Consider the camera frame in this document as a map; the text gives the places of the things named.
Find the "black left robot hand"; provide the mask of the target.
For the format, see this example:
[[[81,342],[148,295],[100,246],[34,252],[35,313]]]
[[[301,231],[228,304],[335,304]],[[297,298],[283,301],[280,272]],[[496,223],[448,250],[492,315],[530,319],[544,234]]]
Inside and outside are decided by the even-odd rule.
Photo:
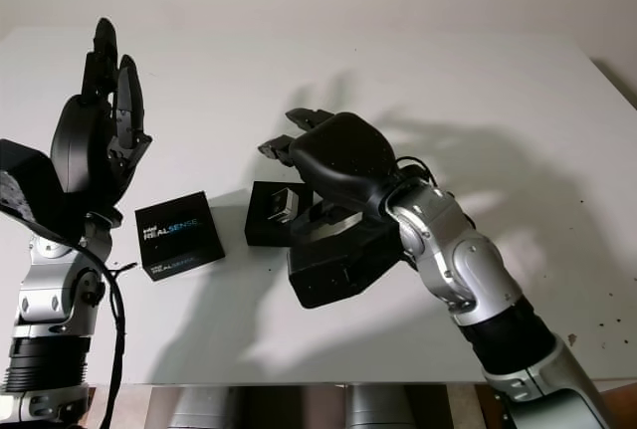
[[[108,18],[98,20],[93,44],[81,91],[65,103],[50,152],[63,191],[85,213],[119,202],[152,143],[136,63],[118,53]]]

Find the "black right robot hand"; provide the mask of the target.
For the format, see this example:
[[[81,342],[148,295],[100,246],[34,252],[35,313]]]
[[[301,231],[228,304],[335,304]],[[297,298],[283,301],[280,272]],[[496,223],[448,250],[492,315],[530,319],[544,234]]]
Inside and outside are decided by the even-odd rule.
[[[300,182],[254,183],[245,224],[252,246],[288,248],[305,258],[397,258],[399,230],[382,205],[400,170],[391,144],[359,115],[297,107],[301,134],[281,134],[259,152],[296,171]]]

